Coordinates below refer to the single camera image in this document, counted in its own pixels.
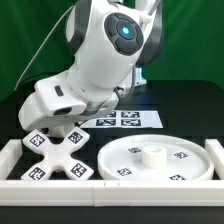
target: black tabletop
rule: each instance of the black tabletop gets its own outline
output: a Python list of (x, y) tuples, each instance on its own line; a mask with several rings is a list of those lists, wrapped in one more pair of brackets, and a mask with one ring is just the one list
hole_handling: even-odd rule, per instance
[[(18, 111), (32, 92), (27, 84), (0, 103), (0, 144), (27, 135), (18, 121)], [(138, 134), (176, 136), (204, 146), (205, 139), (224, 143), (224, 92), (207, 81), (152, 81), (139, 86), (131, 99), (120, 103), (119, 110), (157, 110), (163, 129), (85, 129), (89, 142), (75, 156), (88, 161), (97, 173), (97, 154), (106, 143)], [(25, 147), (24, 154), (8, 179), (19, 179), (25, 169), (41, 159)], [(52, 174), (52, 179), (66, 179)], [(224, 220), (222, 207), (1, 207), (2, 223), (217, 223)]]

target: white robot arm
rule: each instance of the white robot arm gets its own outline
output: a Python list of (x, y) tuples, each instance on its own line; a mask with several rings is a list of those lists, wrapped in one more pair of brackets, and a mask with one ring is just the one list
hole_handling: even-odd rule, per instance
[(24, 130), (109, 114), (119, 101), (114, 89), (136, 65), (144, 66), (156, 57), (153, 50), (145, 57), (144, 48), (153, 42), (150, 34), (158, 13), (154, 10), (148, 15), (143, 8), (153, 9), (157, 3), (161, 5), (161, 0), (136, 1), (140, 10), (120, 3), (115, 0), (76, 3), (66, 24), (66, 39), (75, 62), (67, 71), (36, 83), (35, 92), (19, 112)]

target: green screen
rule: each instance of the green screen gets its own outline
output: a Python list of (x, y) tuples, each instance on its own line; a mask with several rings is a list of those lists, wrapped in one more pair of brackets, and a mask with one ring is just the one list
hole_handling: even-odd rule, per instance
[[(0, 100), (7, 97), (47, 34), (74, 0), (2, 0)], [(134, 7), (134, 0), (125, 4)], [(209, 80), (224, 89), (224, 1), (163, 0), (164, 47), (145, 68), (148, 80)], [(26, 77), (60, 72), (73, 63), (62, 21)]]

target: cross-shaped block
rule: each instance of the cross-shaped block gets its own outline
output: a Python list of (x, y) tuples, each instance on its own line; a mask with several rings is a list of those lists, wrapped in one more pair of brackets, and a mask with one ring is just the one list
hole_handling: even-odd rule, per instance
[(71, 154), (79, 150), (89, 140), (89, 134), (75, 127), (66, 135), (61, 144), (55, 145), (48, 137), (38, 130), (32, 131), (23, 139), (33, 152), (44, 156), (44, 160), (32, 166), (22, 177), (22, 180), (48, 180), (55, 170), (64, 170), (70, 179), (87, 180), (93, 170)]

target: circular tray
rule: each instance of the circular tray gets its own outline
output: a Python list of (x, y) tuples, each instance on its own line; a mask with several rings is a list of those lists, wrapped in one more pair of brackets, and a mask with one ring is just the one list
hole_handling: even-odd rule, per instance
[(162, 135), (135, 135), (105, 145), (98, 154), (105, 180), (207, 180), (214, 165), (205, 149)]

